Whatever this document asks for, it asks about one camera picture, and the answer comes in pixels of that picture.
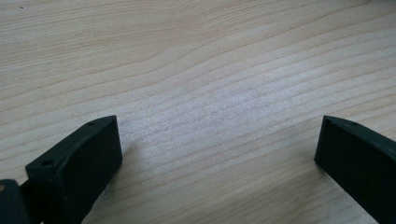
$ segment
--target wood grain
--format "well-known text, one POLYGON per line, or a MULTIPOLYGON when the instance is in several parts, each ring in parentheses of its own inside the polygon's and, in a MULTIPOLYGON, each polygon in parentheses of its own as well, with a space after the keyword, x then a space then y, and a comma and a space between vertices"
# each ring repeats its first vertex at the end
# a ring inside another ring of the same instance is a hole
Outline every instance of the wood grain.
POLYGON ((0 178, 103 116, 84 223, 375 223, 313 162, 323 115, 396 139, 395 1, 0 3, 0 178))

